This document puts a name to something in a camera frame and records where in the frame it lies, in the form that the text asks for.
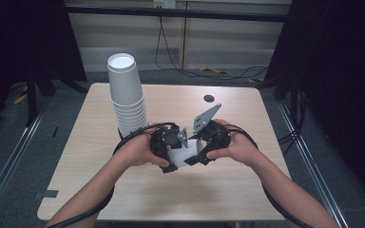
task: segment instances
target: wire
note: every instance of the wire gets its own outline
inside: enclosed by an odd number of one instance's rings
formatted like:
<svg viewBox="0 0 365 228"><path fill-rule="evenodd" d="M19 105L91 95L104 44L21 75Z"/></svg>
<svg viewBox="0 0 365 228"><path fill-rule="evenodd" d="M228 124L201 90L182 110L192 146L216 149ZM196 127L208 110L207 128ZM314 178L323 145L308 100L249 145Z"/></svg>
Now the wire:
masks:
<svg viewBox="0 0 365 228"><path fill-rule="evenodd" d="M135 138L136 136L139 135L143 135L143 134L148 134L149 133L145 132L147 129L151 129L151 128L160 128L166 125L171 125L171 126L176 126L175 123L156 123L156 124L152 124L143 128L140 128L134 132L131 132L129 135L127 135L126 137L124 137L115 147L114 152L112 155L114 155L121 147L123 147L123 145L125 145L127 142L129 142L130 140L132 140L133 138ZM66 219L64 221L60 221L54 225L49 226L49 228L63 228L63 227L67 227L71 224L75 224L78 221L81 221L83 219L87 219L93 215L96 215L97 213L99 213L101 210L103 210L108 203L111 201L112 195L114 194L114 187L111 188L111 190L109 191L108 195L105 197L105 199L103 199L102 202L99 203L99 205L95 206L93 209L88 210L86 212L84 212L83 214L73 217L73 218L69 218Z"/></svg>
<svg viewBox="0 0 365 228"><path fill-rule="evenodd" d="M159 55L160 40L161 40L161 36L162 35L163 35L165 47L166 47L166 50L167 50L168 58L170 59L170 62L171 62L171 65L173 66L173 68L164 68L164 67L161 67L159 65L159 63L157 62L158 55ZM191 72L191 71L188 71L188 70L185 70L185 69L177 68L176 65L174 64L173 59L171 58L170 49L168 47L167 39L165 38L162 17L160 17L160 29L159 29L158 43L157 43L157 46L156 46L155 64L160 69L175 69L178 72L180 72L182 75L187 76L187 77L190 77L190 78L208 78L208 79L215 79L215 80L235 80L235 79L240 79L240 78L253 78L253 77L259 76L263 71L265 71L269 67L269 66L250 66L246 70L244 70L243 73L241 75L239 75L239 76L204 75L204 74L199 74L199 73ZM256 74L254 74L254 75L249 75L249 76L244 77L245 73L248 70L253 69L253 68L260 68L261 71L258 72L258 73L256 73Z"/></svg>
<svg viewBox="0 0 365 228"><path fill-rule="evenodd" d="M296 129L290 132L288 135L283 136L282 138L278 139L279 144L285 144L290 142L288 147L282 152L283 156L287 154L287 152L290 150L290 148L293 146L293 144L298 140L298 136L300 135L301 128L303 127L304 119L305 119L305 112L306 112L306 106L307 101L303 93L300 91L300 99L299 99L299 105L300 105L300 121L299 123L295 123Z"/></svg>
<svg viewBox="0 0 365 228"><path fill-rule="evenodd" d="M257 144L254 142L254 140L251 138L251 136L245 132L243 129L233 125L233 124L227 124L225 126L234 126L236 127L236 129L227 129L227 132L237 132L240 133L242 135L244 135L256 148L258 148ZM292 216L291 214L289 214L286 210L284 210L278 203L277 201L271 196L271 194L268 192L268 190L266 190L265 186L262 185L262 189L265 192L266 198L268 198L268 200L271 202L271 204L275 207L275 209L277 209L278 212L280 212L285 218L289 219L290 221L292 221L295 225L302 227L302 228L312 228L312 226L308 225L307 223L301 221L300 219Z"/></svg>

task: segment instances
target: wooden table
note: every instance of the wooden table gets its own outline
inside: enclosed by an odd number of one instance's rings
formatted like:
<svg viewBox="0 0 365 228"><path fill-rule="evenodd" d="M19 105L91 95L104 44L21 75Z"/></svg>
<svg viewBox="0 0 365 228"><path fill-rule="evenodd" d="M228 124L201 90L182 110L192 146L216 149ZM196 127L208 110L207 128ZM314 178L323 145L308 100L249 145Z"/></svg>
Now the wooden table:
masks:
<svg viewBox="0 0 365 228"><path fill-rule="evenodd" d="M194 117L221 103L215 118L246 130L262 151L289 175L265 106L254 88L143 85L151 123L174 122L192 135ZM213 103L203 97L212 95ZM120 141L109 84L94 84L86 96L48 190L40 219L50 219L108 161ZM265 197L249 167L228 158L204 166L184 166L164 174L153 164L129 168L115 185L114 196L101 220L232 221L274 220L283 217Z"/></svg>

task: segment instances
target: person's left hand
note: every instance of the person's left hand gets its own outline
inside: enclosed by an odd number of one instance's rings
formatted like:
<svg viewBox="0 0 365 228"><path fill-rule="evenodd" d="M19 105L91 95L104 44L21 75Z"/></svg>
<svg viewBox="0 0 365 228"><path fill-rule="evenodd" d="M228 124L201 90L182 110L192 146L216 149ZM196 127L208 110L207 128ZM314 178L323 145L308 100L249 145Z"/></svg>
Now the person's left hand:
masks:
<svg viewBox="0 0 365 228"><path fill-rule="evenodd" d="M121 159L127 167L139 166L147 162L167 167L168 161L157 157L150 151L150 138L155 131L156 128L151 128L145 131L146 134L134 137L123 145L113 157Z"/></svg>

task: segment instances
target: white wall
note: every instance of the white wall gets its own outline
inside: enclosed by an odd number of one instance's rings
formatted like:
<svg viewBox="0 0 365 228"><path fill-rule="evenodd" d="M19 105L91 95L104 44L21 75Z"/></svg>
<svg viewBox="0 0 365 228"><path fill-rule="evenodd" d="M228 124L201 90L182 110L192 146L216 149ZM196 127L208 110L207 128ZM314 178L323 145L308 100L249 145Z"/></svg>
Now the white wall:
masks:
<svg viewBox="0 0 365 228"><path fill-rule="evenodd" d="M289 9L287 0L262 1L268 4L221 1L178 1L177 9L271 14L286 14ZM153 1L149 0L67 0L66 3L128 8L153 7ZM86 71L106 71L106 60L118 52L132 54L139 69L157 68L154 59L160 29L158 17L70 13L69 18ZM275 49L281 27L282 23L163 18L164 33L172 59L179 67L183 66L184 59L185 68L266 66ZM162 67L172 67L163 37L158 63Z"/></svg>

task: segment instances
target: stack of paper cups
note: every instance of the stack of paper cups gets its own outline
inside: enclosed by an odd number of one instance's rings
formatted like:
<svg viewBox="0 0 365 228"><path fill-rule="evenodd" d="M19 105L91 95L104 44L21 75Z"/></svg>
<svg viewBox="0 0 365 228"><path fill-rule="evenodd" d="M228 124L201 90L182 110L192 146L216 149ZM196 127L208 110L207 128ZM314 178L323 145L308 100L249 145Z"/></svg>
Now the stack of paper cups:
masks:
<svg viewBox="0 0 365 228"><path fill-rule="evenodd" d="M123 137L147 126L144 92L135 59L129 54L115 54L108 59L111 101Z"/></svg>

